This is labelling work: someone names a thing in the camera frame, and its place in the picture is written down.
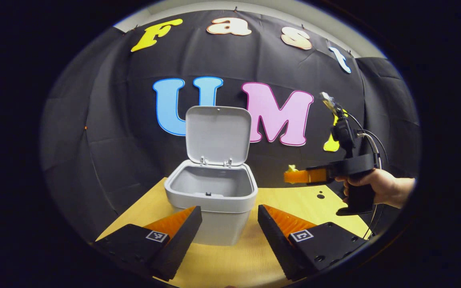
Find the trash bin lid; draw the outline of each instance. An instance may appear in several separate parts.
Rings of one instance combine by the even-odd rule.
[[[186,149],[195,163],[239,166],[247,160],[252,117],[243,108],[193,106],[186,113]]]

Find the bin hinge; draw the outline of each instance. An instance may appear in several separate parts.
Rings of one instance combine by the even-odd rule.
[[[207,166],[207,158],[204,158],[203,156],[200,157],[200,166],[202,165]]]
[[[224,167],[229,167],[229,168],[232,167],[232,158],[229,158],[228,161],[224,161],[223,166]]]

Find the wooden table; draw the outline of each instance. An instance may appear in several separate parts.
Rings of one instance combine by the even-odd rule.
[[[172,215],[174,210],[163,186],[165,179],[127,209],[97,240],[126,224],[145,226]],[[367,230],[366,223],[359,216],[335,215],[346,204],[327,186],[259,188],[256,204],[238,243],[234,246],[192,243],[176,276],[168,283],[181,288],[224,288],[229,285],[238,288],[282,287],[291,284],[257,222],[260,204],[278,208],[314,224],[334,222],[358,237],[364,236]]]

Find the black handle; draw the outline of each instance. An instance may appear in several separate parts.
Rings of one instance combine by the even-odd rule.
[[[353,180],[358,180],[368,175],[372,171],[373,170],[356,173],[353,175],[349,175],[349,177]],[[336,215],[348,216],[371,213],[371,211],[373,211],[374,199],[375,191],[373,190],[370,184],[363,186],[353,186],[352,184],[349,184],[348,207],[339,209]]]

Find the yellow object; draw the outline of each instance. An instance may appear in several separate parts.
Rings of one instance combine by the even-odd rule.
[[[287,167],[288,167],[288,168],[287,168],[286,173],[298,171],[298,169],[296,169],[296,165],[288,165]]]
[[[343,112],[345,113],[344,116],[348,117],[348,114],[346,114],[346,110],[343,109]],[[337,120],[338,120],[338,117],[333,115],[333,125],[334,126],[337,123]],[[330,134],[328,141],[325,142],[325,144],[323,145],[323,149],[329,152],[335,152],[339,150],[339,142],[333,139],[332,134]]]
[[[143,227],[172,215],[174,209],[166,197],[165,180],[158,182],[122,213],[97,240],[127,224]],[[324,199],[318,198],[319,191],[325,195]],[[174,279],[168,284],[183,288],[223,288],[230,285],[275,288],[292,284],[286,279],[257,222],[260,204],[275,207],[317,225],[333,222],[357,237],[362,237],[367,230],[367,224],[358,215],[335,215],[335,211],[347,205],[327,186],[259,188],[238,243],[234,246],[192,243]]]
[[[145,29],[145,33],[138,41],[138,43],[133,48],[131,48],[131,51],[135,52],[139,49],[147,48],[156,44],[157,40],[154,40],[156,35],[158,37],[163,37],[170,31],[172,25],[180,25],[181,23],[182,19],[176,19],[148,27],[147,29]]]

